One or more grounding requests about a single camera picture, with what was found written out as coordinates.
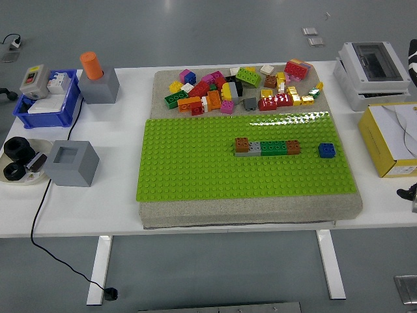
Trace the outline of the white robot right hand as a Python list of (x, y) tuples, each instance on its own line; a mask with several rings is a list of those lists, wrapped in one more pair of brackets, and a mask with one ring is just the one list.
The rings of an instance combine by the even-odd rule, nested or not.
[(416, 197), (417, 184), (413, 184), (408, 190), (397, 189), (397, 195), (405, 200), (412, 201)]

